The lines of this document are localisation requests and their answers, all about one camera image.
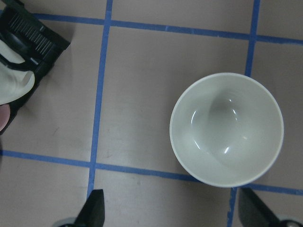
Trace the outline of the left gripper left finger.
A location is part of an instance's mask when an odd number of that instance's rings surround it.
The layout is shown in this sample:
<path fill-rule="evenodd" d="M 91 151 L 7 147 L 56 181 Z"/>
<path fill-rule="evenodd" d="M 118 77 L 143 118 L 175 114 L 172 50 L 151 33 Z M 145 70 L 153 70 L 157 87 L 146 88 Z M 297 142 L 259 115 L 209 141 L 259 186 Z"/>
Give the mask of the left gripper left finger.
<path fill-rule="evenodd" d="M 55 227 L 102 227 L 105 223 L 103 189 L 92 190 L 76 218 L 66 218 L 54 223 Z"/>

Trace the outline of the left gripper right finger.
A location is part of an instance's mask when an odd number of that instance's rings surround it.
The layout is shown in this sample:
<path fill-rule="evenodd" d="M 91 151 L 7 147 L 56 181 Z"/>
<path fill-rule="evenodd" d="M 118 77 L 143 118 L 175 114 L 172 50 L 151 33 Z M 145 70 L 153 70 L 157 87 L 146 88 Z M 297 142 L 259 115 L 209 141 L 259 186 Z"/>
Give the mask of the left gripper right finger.
<path fill-rule="evenodd" d="M 250 188 L 241 188 L 238 216 L 244 227 L 301 227 L 302 222 L 280 219 Z"/>

